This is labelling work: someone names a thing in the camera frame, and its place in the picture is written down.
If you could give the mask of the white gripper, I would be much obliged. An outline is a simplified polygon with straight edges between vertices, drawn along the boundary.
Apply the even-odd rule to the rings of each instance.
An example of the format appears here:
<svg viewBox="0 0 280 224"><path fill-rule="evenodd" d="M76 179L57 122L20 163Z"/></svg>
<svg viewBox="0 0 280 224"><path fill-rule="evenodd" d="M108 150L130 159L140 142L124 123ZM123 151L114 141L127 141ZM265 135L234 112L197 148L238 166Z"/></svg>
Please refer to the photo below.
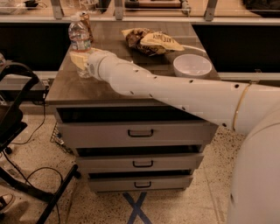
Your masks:
<svg viewBox="0 0 280 224"><path fill-rule="evenodd" d="M112 52L91 48L85 52L70 52L70 59L80 70L88 70L99 81L110 81L119 58Z"/></svg>

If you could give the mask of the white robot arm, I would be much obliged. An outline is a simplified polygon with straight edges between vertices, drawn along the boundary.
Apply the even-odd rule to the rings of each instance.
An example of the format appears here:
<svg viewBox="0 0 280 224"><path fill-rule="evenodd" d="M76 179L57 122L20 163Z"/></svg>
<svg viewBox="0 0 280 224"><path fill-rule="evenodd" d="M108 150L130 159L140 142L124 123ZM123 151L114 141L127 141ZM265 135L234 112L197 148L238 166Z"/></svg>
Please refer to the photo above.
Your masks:
<svg viewBox="0 0 280 224"><path fill-rule="evenodd" d="M155 75L99 49L71 61L120 95L149 97L246 136L235 161L227 224L280 224L280 89Z"/></svg>

